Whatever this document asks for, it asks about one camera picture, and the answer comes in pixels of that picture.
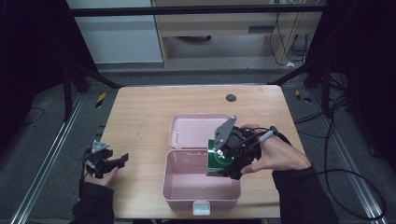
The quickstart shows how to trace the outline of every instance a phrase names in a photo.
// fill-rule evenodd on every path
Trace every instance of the black sleeve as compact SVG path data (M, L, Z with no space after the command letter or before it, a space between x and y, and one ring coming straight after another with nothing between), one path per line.
M73 207L74 220L70 224L114 223L113 194L112 189L85 183Z
M273 171L273 178L279 192L282 224L339 223L313 166L303 170Z

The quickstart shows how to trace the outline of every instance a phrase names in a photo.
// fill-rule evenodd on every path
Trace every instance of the metal bracket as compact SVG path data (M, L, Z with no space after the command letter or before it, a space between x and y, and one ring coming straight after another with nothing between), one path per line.
M102 151L103 149L105 149L105 148L107 148L109 146L110 146L110 144L108 144L108 143L102 143L102 142L97 142L96 140L93 140L91 153L95 154L95 153L100 152L100 151Z
M218 151L224 146L228 136L230 136L233 126L236 122L236 115L225 121L215 130L215 151Z

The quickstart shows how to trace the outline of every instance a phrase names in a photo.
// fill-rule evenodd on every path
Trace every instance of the wooden table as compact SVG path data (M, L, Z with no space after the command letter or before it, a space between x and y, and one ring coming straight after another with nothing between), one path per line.
M226 96L234 94L235 102ZM120 89L102 137L114 150L113 158L130 154L112 188L117 218L195 218L191 212L172 211L163 198L163 175L172 117L179 113L236 115L236 126L257 123L276 126L303 151L282 90L278 86L174 86ZM242 194L228 213L209 217L279 217L279 200L271 171L241 178Z

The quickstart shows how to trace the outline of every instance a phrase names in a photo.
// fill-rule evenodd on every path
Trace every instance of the white cabinet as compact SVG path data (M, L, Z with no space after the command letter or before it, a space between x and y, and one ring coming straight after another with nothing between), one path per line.
M151 7L150 0L67 0L70 8ZM153 16L76 17L99 70L163 63Z

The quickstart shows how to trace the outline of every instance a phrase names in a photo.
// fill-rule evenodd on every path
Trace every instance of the pink box lid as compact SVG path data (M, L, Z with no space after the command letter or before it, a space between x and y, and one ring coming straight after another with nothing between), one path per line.
M207 148L215 130L230 118L227 114L176 114L172 118L169 145L172 148Z

